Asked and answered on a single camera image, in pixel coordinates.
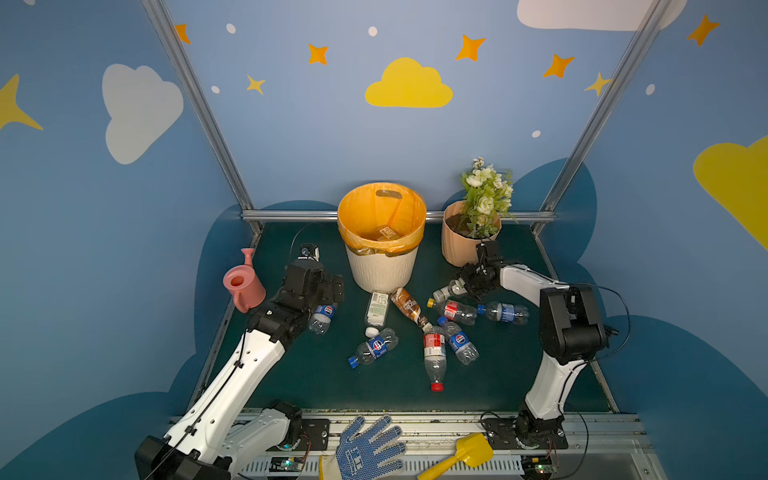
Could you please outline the clear bottle white label top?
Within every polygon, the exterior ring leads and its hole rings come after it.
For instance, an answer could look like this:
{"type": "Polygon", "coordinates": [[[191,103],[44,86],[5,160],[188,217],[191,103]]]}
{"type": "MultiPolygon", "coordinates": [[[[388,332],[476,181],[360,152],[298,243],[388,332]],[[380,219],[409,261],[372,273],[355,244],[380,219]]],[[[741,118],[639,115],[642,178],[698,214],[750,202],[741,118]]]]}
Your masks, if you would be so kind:
{"type": "Polygon", "coordinates": [[[440,303],[450,298],[462,297],[466,294],[465,282],[462,279],[452,279],[446,286],[434,291],[432,298],[436,303],[440,303]]]}

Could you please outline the green white label bottle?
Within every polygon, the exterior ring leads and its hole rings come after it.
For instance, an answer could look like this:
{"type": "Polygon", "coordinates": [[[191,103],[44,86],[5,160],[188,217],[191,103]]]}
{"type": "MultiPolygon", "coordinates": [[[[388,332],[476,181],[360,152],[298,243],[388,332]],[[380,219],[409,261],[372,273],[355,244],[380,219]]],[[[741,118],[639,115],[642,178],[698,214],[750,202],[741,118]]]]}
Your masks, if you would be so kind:
{"type": "Polygon", "coordinates": [[[365,314],[365,335],[371,339],[380,334],[386,323],[389,305],[389,295],[382,292],[372,292],[365,314]]]}

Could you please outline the brown tea bottle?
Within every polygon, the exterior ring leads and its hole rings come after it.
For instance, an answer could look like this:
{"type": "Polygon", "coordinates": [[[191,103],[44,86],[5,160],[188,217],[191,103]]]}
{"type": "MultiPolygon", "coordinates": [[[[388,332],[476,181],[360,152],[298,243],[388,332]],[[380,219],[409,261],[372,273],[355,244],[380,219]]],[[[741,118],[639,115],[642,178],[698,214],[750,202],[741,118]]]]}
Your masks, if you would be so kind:
{"type": "Polygon", "coordinates": [[[389,298],[405,317],[412,320],[422,331],[426,330],[429,321],[416,299],[405,288],[396,289],[389,298]]]}

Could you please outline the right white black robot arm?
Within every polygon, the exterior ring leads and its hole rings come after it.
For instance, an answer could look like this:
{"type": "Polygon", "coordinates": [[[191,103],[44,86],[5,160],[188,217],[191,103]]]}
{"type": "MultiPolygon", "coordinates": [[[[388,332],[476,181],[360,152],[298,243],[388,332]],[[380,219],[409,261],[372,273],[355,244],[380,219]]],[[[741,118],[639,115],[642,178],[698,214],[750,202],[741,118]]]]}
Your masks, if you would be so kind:
{"type": "Polygon", "coordinates": [[[476,246],[477,261],[460,268],[468,295],[476,301],[498,288],[511,291],[539,308],[542,362],[520,411],[531,429],[553,430],[579,373],[608,346],[597,288],[546,277],[522,264],[508,264],[493,240],[476,246]]]}

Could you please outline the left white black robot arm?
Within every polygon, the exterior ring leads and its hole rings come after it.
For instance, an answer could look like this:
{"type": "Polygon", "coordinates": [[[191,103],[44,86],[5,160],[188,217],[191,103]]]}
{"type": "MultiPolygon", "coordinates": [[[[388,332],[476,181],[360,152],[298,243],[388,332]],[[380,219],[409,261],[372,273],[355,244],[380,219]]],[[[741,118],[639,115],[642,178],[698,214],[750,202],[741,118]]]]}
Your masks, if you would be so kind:
{"type": "Polygon", "coordinates": [[[272,447],[298,440],[301,411],[277,401],[256,419],[234,426],[267,373],[307,329],[320,306],[344,299],[344,280],[314,257],[290,263],[282,285],[248,313],[230,356],[197,402],[161,437],[148,436],[134,454],[142,479],[234,479],[272,447]]]}

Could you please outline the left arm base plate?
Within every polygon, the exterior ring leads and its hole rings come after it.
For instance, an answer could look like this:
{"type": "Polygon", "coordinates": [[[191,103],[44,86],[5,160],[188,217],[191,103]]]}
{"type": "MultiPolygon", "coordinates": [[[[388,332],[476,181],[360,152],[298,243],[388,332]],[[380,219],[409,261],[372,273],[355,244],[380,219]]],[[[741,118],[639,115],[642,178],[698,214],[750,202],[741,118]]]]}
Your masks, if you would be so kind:
{"type": "Polygon", "coordinates": [[[278,446],[283,451],[324,451],[330,439],[329,419],[303,419],[301,426],[291,425],[285,441],[278,446]]]}

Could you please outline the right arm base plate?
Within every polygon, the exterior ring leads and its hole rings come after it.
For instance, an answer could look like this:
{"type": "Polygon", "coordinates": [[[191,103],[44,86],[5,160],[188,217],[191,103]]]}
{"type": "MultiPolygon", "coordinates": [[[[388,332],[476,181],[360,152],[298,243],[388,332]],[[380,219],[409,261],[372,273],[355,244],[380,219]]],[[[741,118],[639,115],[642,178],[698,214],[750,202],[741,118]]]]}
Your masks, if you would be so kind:
{"type": "Polygon", "coordinates": [[[486,411],[479,423],[494,450],[549,450],[567,449],[568,441],[563,430],[564,416],[549,420],[535,418],[527,410],[516,416],[500,416],[486,411]]]}

